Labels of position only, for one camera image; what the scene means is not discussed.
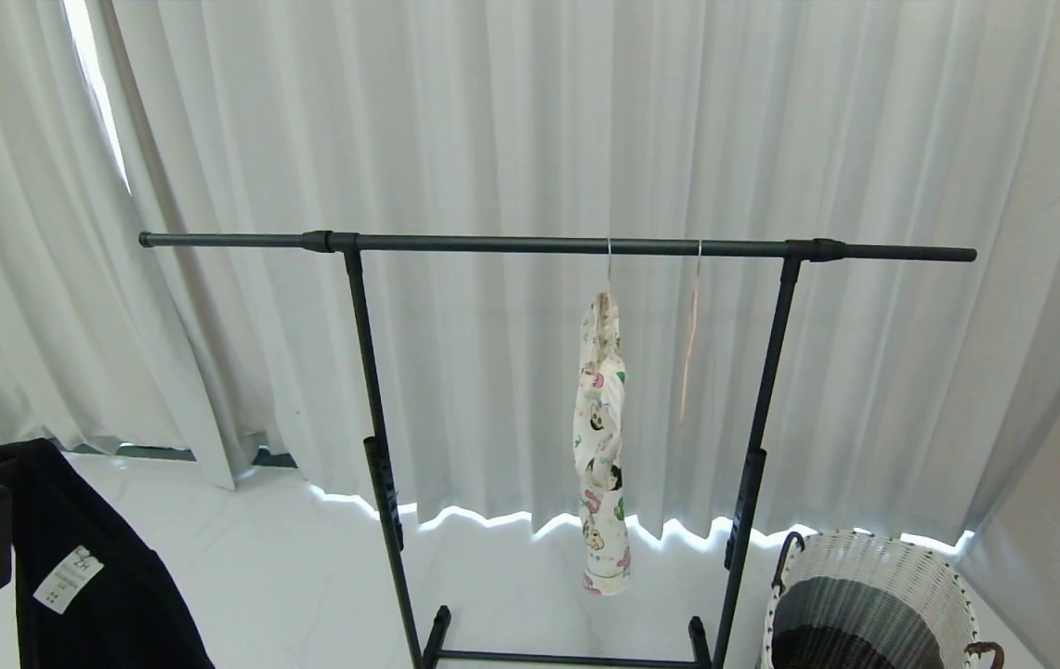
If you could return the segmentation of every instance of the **floral print clothing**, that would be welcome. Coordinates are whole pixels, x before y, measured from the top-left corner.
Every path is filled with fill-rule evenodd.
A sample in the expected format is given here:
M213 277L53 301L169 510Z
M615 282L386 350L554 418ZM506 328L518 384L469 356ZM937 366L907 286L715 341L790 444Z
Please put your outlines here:
M620 470L624 362L620 318L610 293L600 293L583 319L573 448L580 475L580 520L586 567L583 587L614 596L628 585L630 550Z

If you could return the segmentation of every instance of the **brown basket handle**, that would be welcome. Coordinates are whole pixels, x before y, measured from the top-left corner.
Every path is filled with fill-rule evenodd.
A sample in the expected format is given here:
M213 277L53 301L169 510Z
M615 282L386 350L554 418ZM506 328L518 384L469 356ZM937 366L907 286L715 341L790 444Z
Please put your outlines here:
M997 642L970 642L967 648L964 649L967 655L975 655L976 657L984 655L985 652L992 652L992 669L1003 669L1004 666L1004 649L1001 648L1001 644Z
M807 550L807 542L801 538L800 533L790 532L785 534L785 542L781 544L781 554L777 559L777 571L773 573L773 582L771 584L772 588L777 588L777 594L785 594L785 584L781 582L781 571L785 570L785 556L790 552L790 544L793 542L798 542L798 547L801 550Z

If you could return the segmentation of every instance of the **white label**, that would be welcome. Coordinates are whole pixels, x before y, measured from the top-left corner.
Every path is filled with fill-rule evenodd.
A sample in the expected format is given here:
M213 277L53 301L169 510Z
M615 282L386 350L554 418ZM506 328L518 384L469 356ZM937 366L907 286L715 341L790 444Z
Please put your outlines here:
M58 567L42 579L38 589L34 591L34 598L54 613L65 613L67 605L93 576L101 573L102 568L104 564L89 553L86 547L80 546L78 549L67 553L67 558L58 563Z

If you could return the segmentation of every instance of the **clothing rack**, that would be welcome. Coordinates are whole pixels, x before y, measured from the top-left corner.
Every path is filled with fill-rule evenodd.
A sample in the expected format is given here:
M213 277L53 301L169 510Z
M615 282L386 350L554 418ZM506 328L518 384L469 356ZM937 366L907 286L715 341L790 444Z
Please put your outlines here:
M764 470L764 420L773 395L773 382L785 339L785 323L793 303L793 288L798 281L802 262L830 262L843 259L878 259L899 261L972 262L975 249L955 249L942 246L873 246L845 244L834 240L790 240L784 242L730 242L689 240L616 240L604 236L429 236L429 234L360 234L356 232L313 231L300 234L172 234L142 232L140 245L152 246L250 246L275 249L306 249L321 253L342 253L348 270L352 311L356 317L356 335L359 339L360 360L365 366L365 388L368 391L369 411L372 415L372 437L365 440L369 473L372 475L372 494L375 495L381 515L381 530L385 534L389 568L393 573L398 606L402 611L402 626L406 645L410 648L410 663L414 669L435 669L441 659L487 659L491 662L526 662L537 665L587 666L653 666L672 669L724 669L728 651L728 634L737 598L741 595L741 578L748 552L748 536L756 513L756 495ZM725 550L728 583L724 593L724 611L716 638L716 652L708 652L707 635L699 617L692 617L687 631L695 659L637 659L637 657L588 657L538 655L538 653L489 652L452 650L443 648L446 631L452 623L452 611L441 605L435 615L425 647L419 644L410 588L402 565L402 523L398 516L398 495L393 470L389 461L389 440L386 436L385 410L381 405L381 382L377 378L376 352L372 348L372 325L369 322L368 300L365 299L365 267L363 251L458 251L479 253L585 253L633 256L732 256L732 258L782 259L777 307L768 347L764 352L760 388L756 393L756 409L745 464L741 472L741 494L732 516Z

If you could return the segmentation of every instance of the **marble tile floor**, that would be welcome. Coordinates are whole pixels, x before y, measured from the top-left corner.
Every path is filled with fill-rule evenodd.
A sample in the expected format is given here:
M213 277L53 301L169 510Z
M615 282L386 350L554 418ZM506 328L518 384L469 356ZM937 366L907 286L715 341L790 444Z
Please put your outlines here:
M228 492L204 482L194 462L84 455L71 461L159 551L219 668L410 666L369 509L326 499L295 470L262 468L241 491ZM416 529L410 516L405 526L424 641L438 605L446 604L447 647L455 649L689 659L691 615L703 617L713 644L726 578L722 529L705 542L681 530L660 542L637 534L632 588L597 598L580 587L583 544L573 524L537 536L525 520L483 526L449 515ZM749 551L729 666L756 665L779 542L755 542ZM0 669L19 666L12 598L12 587L0 592ZM984 635L1005 645L1010 666L1040 669L978 604Z

